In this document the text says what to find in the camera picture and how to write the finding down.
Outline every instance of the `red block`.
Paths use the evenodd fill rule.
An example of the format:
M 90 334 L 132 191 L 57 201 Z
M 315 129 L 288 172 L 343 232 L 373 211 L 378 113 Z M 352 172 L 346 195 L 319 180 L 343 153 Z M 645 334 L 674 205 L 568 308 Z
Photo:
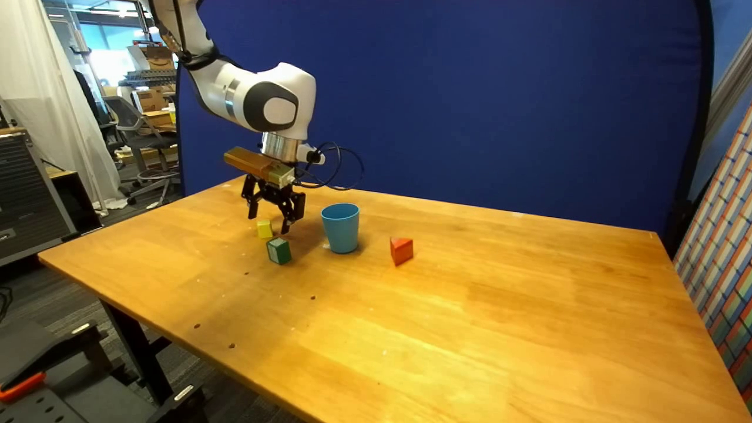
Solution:
M 393 238 L 390 241 L 394 265 L 413 258 L 413 240 L 411 238 Z

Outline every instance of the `white curtain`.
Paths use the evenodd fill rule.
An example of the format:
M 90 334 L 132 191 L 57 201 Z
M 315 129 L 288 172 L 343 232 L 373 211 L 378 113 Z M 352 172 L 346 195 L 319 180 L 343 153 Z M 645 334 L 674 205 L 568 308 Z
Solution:
M 120 209 L 120 176 L 40 0 L 0 0 L 0 101 L 40 154 L 75 168 L 96 211 Z

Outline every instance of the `small green object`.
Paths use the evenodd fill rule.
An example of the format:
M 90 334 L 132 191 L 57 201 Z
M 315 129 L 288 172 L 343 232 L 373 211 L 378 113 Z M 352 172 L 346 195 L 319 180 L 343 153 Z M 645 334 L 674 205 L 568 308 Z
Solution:
M 269 251 L 269 258 L 275 260 L 275 263 L 290 263 L 292 260 L 292 254 L 290 254 L 290 241 L 277 238 L 277 240 L 271 240 L 265 243 L 265 251 Z

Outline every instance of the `blue cup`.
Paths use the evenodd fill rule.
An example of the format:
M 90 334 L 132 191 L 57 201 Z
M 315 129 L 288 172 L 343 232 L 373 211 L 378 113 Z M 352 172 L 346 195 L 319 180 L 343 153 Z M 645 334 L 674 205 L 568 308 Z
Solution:
M 347 254 L 358 249 L 358 205 L 339 201 L 323 209 L 324 234 L 329 240 L 329 249 L 336 254 Z

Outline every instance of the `striped cloth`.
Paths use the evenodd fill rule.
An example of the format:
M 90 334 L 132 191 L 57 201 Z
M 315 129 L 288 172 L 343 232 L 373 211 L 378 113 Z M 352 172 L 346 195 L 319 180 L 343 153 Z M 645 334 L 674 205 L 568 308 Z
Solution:
M 752 410 L 752 107 L 742 118 L 674 265 Z

